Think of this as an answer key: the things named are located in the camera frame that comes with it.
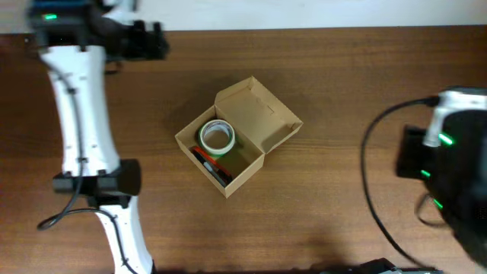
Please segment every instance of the brown wooden surface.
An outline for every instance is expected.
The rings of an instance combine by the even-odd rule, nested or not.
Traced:
[[[140,216],[158,268],[290,269],[381,257],[410,266],[366,207],[361,134],[391,104],[452,84],[487,86],[485,27],[174,32],[168,39],[167,61],[126,63],[106,79],[118,152],[142,164]],[[62,163],[52,88],[22,42],[0,37],[0,272],[110,273],[111,253],[94,215],[36,232],[68,197],[55,195],[50,182]],[[251,75],[304,126],[225,199],[174,134],[218,91]],[[473,263],[449,231],[415,220],[422,183],[393,173],[403,125],[426,126],[429,113],[411,108],[379,126],[368,157],[371,192],[406,250],[450,273],[471,273]]]

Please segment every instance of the box lid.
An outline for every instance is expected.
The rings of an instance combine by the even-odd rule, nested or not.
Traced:
[[[218,92],[215,107],[263,153],[269,153],[303,125],[254,77]]]

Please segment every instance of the black cable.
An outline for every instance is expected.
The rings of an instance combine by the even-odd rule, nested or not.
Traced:
[[[24,36],[24,54],[28,59],[38,60],[39,53],[35,46],[33,46],[35,44],[34,40],[35,37],[32,34],[26,34]]]
[[[69,98],[71,101],[71,105],[73,107],[73,112],[75,115],[75,128],[76,128],[76,137],[78,140],[78,163],[79,163],[79,174],[76,177],[75,180],[75,192],[73,193],[71,199],[69,200],[68,204],[65,206],[65,208],[58,214],[56,215],[56,218],[47,221],[44,220],[40,222],[37,225],[37,230],[38,231],[45,231],[55,224],[57,224],[61,219],[66,216],[66,213],[71,209],[71,207],[75,204],[76,199],[79,197],[79,193],[81,191],[81,185],[83,184],[83,170],[84,170],[84,146],[83,146],[83,135],[82,135],[82,129],[81,129],[81,117],[79,113],[79,107],[78,107],[78,102],[76,101],[75,93],[76,90],[69,84],[68,79],[53,65],[50,65],[48,62],[41,60],[41,62],[46,65],[46,67],[51,70],[52,72],[56,73],[56,75],[59,77],[59,80],[62,81],[62,83],[66,86],[67,92],[69,94]]]
[[[78,162],[79,162],[79,175],[76,177],[75,180],[75,192],[73,193],[71,199],[69,200],[68,204],[66,207],[56,215],[53,215],[49,218],[47,218],[44,221],[41,221],[37,225],[37,230],[38,231],[45,231],[55,224],[57,224],[61,219],[63,219],[67,215],[75,214],[75,213],[82,213],[82,212],[93,212],[93,213],[100,213],[108,217],[112,224],[113,228],[115,230],[116,234],[116,242],[119,247],[120,251],[120,256],[122,257],[122,266],[125,266],[132,274],[137,274],[137,272],[129,265],[129,259],[125,257],[125,252],[123,251],[123,246],[122,246],[122,240],[120,239],[120,232],[119,228],[115,222],[116,217],[113,217],[110,213],[105,212],[100,209],[73,209],[70,210],[71,207],[75,204],[76,199],[78,199],[80,191],[81,191],[81,185],[83,184],[83,170],[84,170],[84,146],[83,146],[83,133],[82,133],[82,127],[81,127],[81,115],[79,112],[78,108],[78,102],[76,101],[75,93],[76,90],[71,86],[69,83],[68,79],[53,65],[49,64],[48,62],[40,59],[40,61],[52,72],[54,72],[58,77],[59,80],[62,81],[62,83],[66,86],[67,92],[69,94],[69,97],[71,99],[72,107],[73,107],[73,112],[75,114],[75,122],[76,122],[76,133],[77,133],[77,139],[78,139]]]
[[[394,247],[394,249],[399,252],[399,254],[403,255],[407,260],[409,260],[411,263],[414,263],[417,266],[420,267],[427,267],[424,263],[419,262],[417,259],[414,257],[410,256],[406,251],[404,251],[398,243],[393,239],[393,237],[389,234],[389,231],[384,227],[384,224],[382,224],[382,221],[380,220],[379,216],[375,212],[374,205],[371,200],[371,194],[369,193],[368,189],[368,181],[367,181],[367,171],[366,171],[366,164],[365,164],[365,149],[367,147],[367,142],[368,139],[371,136],[372,131],[374,130],[375,126],[386,116],[389,114],[400,110],[404,107],[411,107],[415,105],[420,105],[420,104],[425,104],[430,107],[434,107],[438,105],[439,98],[438,97],[428,97],[428,98],[423,98],[423,99],[418,99],[418,100],[410,100],[406,101],[401,104],[397,104],[396,106],[390,107],[386,109],[384,112],[379,114],[373,121],[372,123],[368,126],[367,130],[365,131],[364,138],[362,139],[361,147],[360,147],[360,170],[361,170],[361,178],[362,178],[362,185],[364,187],[364,194],[365,198],[367,200],[368,208],[371,211],[372,218],[374,218],[375,222],[377,223],[377,226],[379,229],[382,231],[386,239],[389,241],[389,243]]]
[[[427,225],[430,228],[447,228],[448,224],[444,221],[426,221],[421,217],[421,211],[425,207],[426,201],[429,199],[433,199],[429,193],[425,193],[421,196],[416,204],[416,207],[414,208],[414,215],[422,224]]]
[[[105,75],[115,75],[115,74],[119,74],[122,69],[123,69],[123,64],[122,62],[120,61],[110,61],[110,62],[106,62],[105,65],[108,65],[110,64],[111,62],[115,62],[115,69],[105,69]]]
[[[116,242],[118,243],[119,246],[119,251],[120,251],[120,256],[122,256],[122,266],[125,266],[132,274],[137,274],[137,272],[129,265],[129,259],[126,259],[125,257],[125,252],[123,251],[122,247],[122,239],[120,238],[120,231],[118,228],[118,225],[115,222],[116,217],[112,216],[110,213],[100,210],[100,209],[73,209],[68,212],[66,212],[65,216],[71,215],[71,214],[76,214],[76,213],[85,213],[85,212],[93,212],[93,213],[100,213],[105,215],[110,219],[112,222],[113,228],[115,229],[115,235],[116,235]],[[45,221],[50,221],[53,219],[56,219],[57,215],[51,216]]]

